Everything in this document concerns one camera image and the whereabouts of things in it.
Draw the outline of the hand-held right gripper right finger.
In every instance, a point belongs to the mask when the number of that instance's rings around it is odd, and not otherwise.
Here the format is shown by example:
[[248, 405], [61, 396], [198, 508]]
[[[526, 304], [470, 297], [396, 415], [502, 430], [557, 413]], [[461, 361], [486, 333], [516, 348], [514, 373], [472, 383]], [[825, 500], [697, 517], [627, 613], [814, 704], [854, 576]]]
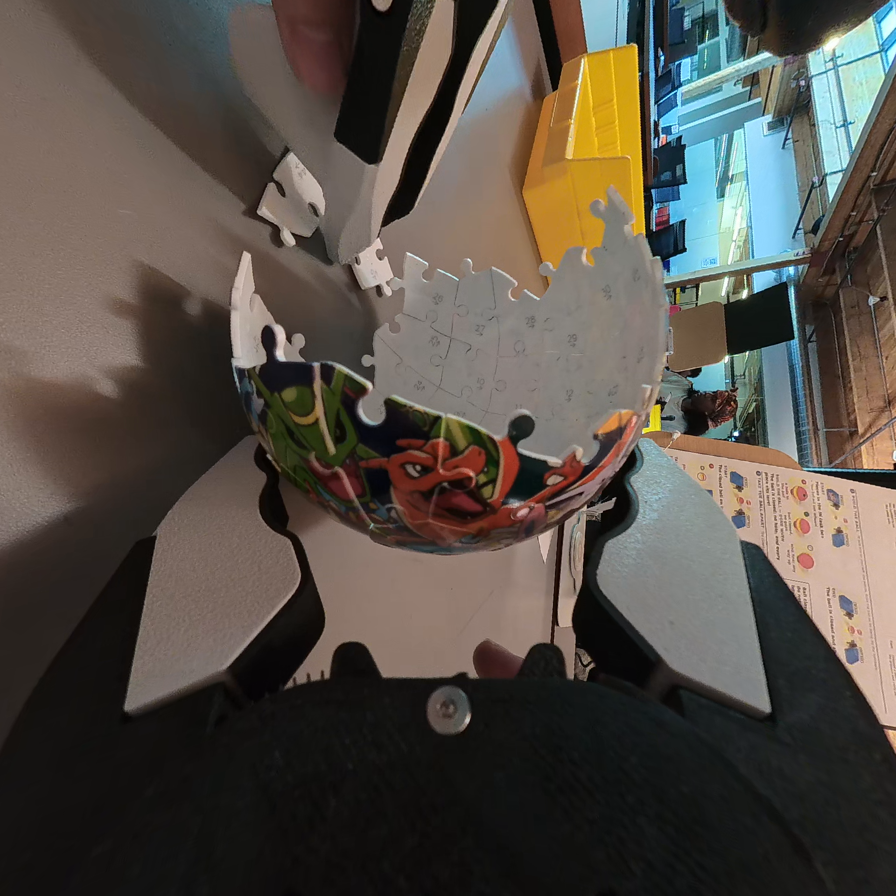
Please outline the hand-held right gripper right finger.
[[658, 699], [684, 688], [763, 719], [771, 712], [741, 542], [722, 511], [644, 439], [587, 524], [574, 605], [598, 675]]

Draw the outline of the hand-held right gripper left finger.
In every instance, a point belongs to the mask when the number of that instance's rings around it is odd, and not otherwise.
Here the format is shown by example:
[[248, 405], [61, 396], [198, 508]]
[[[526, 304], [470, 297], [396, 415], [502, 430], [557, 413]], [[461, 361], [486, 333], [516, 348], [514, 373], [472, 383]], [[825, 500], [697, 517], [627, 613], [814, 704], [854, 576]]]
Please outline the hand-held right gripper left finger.
[[258, 700], [285, 687], [324, 625], [279, 474], [248, 437], [157, 529], [124, 710], [135, 716], [212, 685]]

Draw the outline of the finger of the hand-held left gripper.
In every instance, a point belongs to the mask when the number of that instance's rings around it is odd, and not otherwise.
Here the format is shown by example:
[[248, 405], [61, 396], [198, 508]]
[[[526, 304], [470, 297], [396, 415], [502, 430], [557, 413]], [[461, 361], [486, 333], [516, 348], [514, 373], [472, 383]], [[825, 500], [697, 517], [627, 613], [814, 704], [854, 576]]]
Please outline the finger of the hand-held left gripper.
[[506, 1], [454, 2], [447, 63], [410, 144], [384, 226], [418, 205], [504, 28], [507, 7]]
[[415, 209], [491, 50], [490, 1], [359, 2], [340, 106], [340, 263]]

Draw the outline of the single puzzle piece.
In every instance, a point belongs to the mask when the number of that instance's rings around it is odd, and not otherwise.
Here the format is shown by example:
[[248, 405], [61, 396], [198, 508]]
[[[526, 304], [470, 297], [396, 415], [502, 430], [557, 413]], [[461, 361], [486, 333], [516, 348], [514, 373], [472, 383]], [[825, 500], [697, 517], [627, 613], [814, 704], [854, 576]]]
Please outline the single puzzle piece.
[[287, 151], [266, 185], [256, 214], [273, 225], [282, 245], [294, 247], [297, 238], [318, 230], [325, 199], [315, 177], [292, 151]]
[[379, 238], [367, 249], [358, 252], [350, 265], [363, 290], [373, 290], [379, 297], [391, 296], [394, 275]]

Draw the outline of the colourful puzzle ball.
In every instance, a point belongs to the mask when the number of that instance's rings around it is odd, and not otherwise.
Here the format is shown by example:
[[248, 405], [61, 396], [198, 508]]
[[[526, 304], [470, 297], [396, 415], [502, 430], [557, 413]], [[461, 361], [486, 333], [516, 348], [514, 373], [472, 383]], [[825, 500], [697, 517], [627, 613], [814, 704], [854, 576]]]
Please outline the colourful puzzle ball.
[[491, 267], [407, 254], [402, 312], [362, 363], [306, 361], [256, 292], [244, 252], [231, 365], [275, 471], [335, 521], [429, 554], [499, 550], [599, 497], [632, 453], [666, 363], [663, 267], [621, 194], [589, 213], [595, 247], [542, 263], [544, 295]]

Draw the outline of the person's left hand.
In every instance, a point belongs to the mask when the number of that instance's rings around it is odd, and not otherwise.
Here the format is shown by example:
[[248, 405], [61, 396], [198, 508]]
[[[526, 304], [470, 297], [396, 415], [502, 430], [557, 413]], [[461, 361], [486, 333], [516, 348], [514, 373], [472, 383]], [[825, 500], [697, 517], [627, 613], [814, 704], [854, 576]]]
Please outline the person's left hand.
[[340, 96], [352, 59], [355, 1], [272, 1], [286, 59], [297, 79], [324, 96]]

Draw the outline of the person's right hand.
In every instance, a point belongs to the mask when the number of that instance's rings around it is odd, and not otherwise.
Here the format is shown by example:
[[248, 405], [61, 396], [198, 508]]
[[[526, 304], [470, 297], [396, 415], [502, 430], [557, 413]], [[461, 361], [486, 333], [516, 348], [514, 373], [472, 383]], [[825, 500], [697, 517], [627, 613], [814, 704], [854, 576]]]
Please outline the person's right hand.
[[477, 678], [512, 679], [520, 672], [523, 657], [485, 640], [476, 645], [472, 661]]

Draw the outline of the clipboard with paper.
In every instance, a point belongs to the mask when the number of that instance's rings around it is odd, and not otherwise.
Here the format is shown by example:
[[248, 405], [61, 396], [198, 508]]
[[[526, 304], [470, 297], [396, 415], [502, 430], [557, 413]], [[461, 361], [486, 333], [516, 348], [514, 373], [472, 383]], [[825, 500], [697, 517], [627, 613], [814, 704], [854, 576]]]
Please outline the clipboard with paper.
[[760, 546], [879, 722], [895, 728], [894, 490], [812, 472], [767, 447], [655, 432], [657, 443]]

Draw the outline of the yellow plastic bin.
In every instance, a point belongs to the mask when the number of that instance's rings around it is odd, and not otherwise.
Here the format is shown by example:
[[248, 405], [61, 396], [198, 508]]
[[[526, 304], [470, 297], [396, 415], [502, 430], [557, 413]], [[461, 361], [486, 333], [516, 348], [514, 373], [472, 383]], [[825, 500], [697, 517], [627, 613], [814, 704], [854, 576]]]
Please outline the yellow plastic bin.
[[558, 267], [566, 250], [600, 245], [590, 205], [614, 187], [644, 234], [644, 159], [639, 53], [627, 44], [566, 62], [543, 101], [522, 188], [540, 259]]

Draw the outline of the dark storage rack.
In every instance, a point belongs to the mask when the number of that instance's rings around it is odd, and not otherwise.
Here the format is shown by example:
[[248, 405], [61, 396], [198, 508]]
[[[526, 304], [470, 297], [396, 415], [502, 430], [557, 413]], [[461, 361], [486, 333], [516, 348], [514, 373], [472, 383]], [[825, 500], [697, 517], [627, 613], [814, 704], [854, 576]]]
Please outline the dark storage rack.
[[678, 124], [663, 125], [661, 120], [677, 112], [680, 99], [680, 64], [673, 63], [655, 82], [652, 144], [648, 183], [645, 189], [647, 237], [652, 252], [668, 267], [669, 261], [686, 250], [686, 223], [673, 222], [671, 204], [680, 199], [680, 188], [687, 182], [686, 145]]

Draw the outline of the tan rounded panel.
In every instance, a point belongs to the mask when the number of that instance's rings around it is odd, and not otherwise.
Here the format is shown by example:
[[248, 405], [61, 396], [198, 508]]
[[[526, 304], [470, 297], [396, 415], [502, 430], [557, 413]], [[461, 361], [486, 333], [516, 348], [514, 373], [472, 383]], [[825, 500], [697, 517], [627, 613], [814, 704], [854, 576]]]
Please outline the tan rounded panel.
[[676, 372], [722, 363], [728, 355], [725, 306], [709, 302], [686, 308], [669, 319], [672, 351], [667, 366]]

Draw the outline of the black panel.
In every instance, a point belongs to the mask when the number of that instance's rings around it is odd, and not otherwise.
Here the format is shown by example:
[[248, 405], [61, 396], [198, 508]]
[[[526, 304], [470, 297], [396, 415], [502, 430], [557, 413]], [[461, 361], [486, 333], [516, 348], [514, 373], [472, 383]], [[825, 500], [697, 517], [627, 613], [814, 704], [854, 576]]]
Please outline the black panel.
[[762, 350], [795, 338], [790, 285], [781, 282], [723, 305], [728, 356]]

